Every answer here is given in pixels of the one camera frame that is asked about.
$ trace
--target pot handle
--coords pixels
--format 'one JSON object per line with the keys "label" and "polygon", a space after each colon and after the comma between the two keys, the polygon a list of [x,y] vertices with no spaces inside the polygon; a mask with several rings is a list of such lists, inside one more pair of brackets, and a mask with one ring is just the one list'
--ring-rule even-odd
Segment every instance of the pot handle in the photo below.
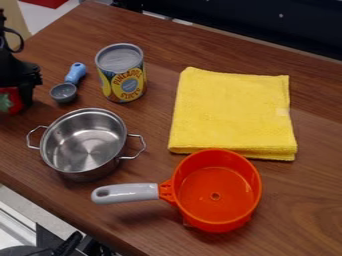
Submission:
{"label": "pot handle", "polygon": [[48,126],[45,126],[45,125],[39,125],[38,127],[36,127],[35,129],[31,130],[27,135],[26,135],[26,144],[29,148],[32,148],[32,149],[40,149],[39,147],[36,147],[36,146],[32,146],[31,145],[31,141],[30,141],[30,136],[32,133],[34,133],[35,131],[37,131],[38,129],[40,128],[44,128],[44,129],[47,129]]}
{"label": "pot handle", "polygon": [[120,160],[134,160],[134,159],[136,159],[140,155],[141,152],[145,151],[145,149],[146,149],[146,143],[144,141],[143,136],[141,136],[139,134],[127,134],[127,136],[129,136],[129,137],[138,137],[140,139],[141,144],[142,144],[142,148],[134,156],[120,156],[119,157]]}
{"label": "pot handle", "polygon": [[126,183],[99,187],[91,193],[96,204],[116,204],[159,199],[157,183]]}

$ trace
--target table surface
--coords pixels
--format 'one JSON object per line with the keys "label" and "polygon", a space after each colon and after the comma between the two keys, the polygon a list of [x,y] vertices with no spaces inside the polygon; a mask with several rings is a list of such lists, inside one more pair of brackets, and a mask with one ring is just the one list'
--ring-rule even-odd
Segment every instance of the table surface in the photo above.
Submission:
{"label": "table surface", "polygon": [[[94,65],[101,48],[118,42],[143,49],[148,77],[147,94],[121,105],[104,98]],[[1,183],[127,255],[342,254],[341,65],[95,3],[80,5],[33,36],[17,56],[41,66],[44,85],[35,89],[33,107],[1,120]],[[76,61],[89,68],[79,98],[57,106],[49,90]],[[261,203],[250,223],[226,234],[185,228],[177,209],[161,200],[106,206],[90,200],[102,185],[170,178],[184,158],[171,154],[167,142],[179,73],[187,66],[291,76],[297,159],[252,161],[262,176]],[[147,151],[97,182],[60,179],[38,151],[26,147],[25,136],[83,107],[120,115],[129,132],[145,137]],[[129,141],[130,151],[137,147]]]}

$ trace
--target blue handle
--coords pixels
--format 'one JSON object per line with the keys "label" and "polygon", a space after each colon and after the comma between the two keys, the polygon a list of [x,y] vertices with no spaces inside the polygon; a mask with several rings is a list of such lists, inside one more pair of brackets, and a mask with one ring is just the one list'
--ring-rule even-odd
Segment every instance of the blue handle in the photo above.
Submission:
{"label": "blue handle", "polygon": [[65,76],[64,82],[77,84],[81,77],[87,73],[87,67],[80,62],[72,64],[69,73]]}

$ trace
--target yellow cloth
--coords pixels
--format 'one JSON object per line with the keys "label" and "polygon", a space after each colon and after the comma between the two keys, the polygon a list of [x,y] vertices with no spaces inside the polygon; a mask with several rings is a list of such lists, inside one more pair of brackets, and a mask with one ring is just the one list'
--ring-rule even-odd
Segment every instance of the yellow cloth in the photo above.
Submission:
{"label": "yellow cloth", "polygon": [[224,148],[249,158],[294,160],[289,104],[289,76],[188,67],[178,84],[168,148],[174,153]]}

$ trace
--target metal pot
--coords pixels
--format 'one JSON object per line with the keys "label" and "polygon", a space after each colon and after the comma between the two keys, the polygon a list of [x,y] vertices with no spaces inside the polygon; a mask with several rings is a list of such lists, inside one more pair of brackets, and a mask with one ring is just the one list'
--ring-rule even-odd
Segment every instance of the metal pot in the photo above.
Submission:
{"label": "metal pot", "polygon": [[[44,128],[40,146],[32,146],[30,135]],[[127,136],[140,139],[142,148],[134,156],[123,156]],[[91,181],[109,174],[120,160],[133,160],[146,149],[141,135],[127,134],[116,114],[99,108],[67,113],[50,126],[38,126],[27,136],[27,146],[40,150],[44,162],[63,177]]]}

